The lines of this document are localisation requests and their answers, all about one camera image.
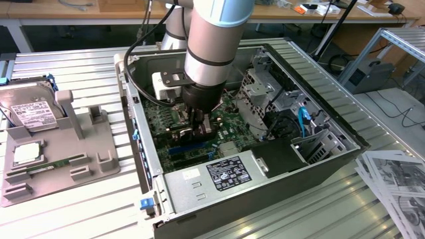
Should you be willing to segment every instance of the motherboard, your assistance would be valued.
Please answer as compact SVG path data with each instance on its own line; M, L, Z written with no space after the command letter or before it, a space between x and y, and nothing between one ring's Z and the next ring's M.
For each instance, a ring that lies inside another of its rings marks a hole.
M178 133L188 126L185 104L165 108L150 101L144 101L144 110L150 134L164 172L173 172L189 166L205 163L238 153L245 146L257 142L249 131L232 95L224 94L221 103L212 112L212 124L218 128L216 138L192 145L172 144L173 132Z

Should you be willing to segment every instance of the circuit board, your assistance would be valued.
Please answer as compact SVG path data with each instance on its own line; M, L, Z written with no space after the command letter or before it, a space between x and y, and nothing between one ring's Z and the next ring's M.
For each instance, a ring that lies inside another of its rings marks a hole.
M224 157L218 146L233 141L235 147L241 149L257 142L249 129L245 126L235 106L228 94L222 95L221 105L212 112L212 119L220 119L220 129L214 139L198 145L192 145L193 149L182 153L170 154L170 145L158 142L158 138L170 128L178 128L188 124L185 105L176 104L173 108L157 106L150 101L144 101L146 120L149 122L150 133L156 143L156 150L164 172L173 172L196 164Z

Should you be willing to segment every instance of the hard drive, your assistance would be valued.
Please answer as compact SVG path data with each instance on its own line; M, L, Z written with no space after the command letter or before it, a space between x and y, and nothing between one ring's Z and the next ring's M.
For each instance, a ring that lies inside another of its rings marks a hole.
M54 101L54 85L45 77L18 79L0 87L0 109L10 126L25 126L37 132L57 127L65 117Z

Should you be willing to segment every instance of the aluminum profile table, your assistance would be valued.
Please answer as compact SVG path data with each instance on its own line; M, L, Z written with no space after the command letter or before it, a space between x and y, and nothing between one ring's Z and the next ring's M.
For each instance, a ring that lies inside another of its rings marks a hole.
M409 146L291 42L270 44L330 106L371 145L371 150L410 151ZM77 112L101 105L108 112L121 172L85 186L0 208L0 238L152 238L150 222L134 203L142 198L118 98L113 55L126 48L18 54L12 78L52 73L60 89L74 94ZM156 50L145 46L137 51ZM0 118L0 167L5 119ZM322 185L206 233L200 238L394 238L399 231L383 205L346 165Z
M341 85L345 85L349 81L359 63L367 57L367 54L378 44L381 37L425 63L425 28L381 28L370 39L354 62L345 68L339 75L338 81L341 82ZM423 69L425 64L409 75L405 80L405 85L414 79Z

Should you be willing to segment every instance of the power supply label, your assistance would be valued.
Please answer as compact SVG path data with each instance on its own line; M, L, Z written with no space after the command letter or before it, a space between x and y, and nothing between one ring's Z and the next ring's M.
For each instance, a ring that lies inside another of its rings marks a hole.
M224 191L251 180L238 156L206 165L214 187Z
M46 101L12 106L12 110L26 128L56 123L56 118Z

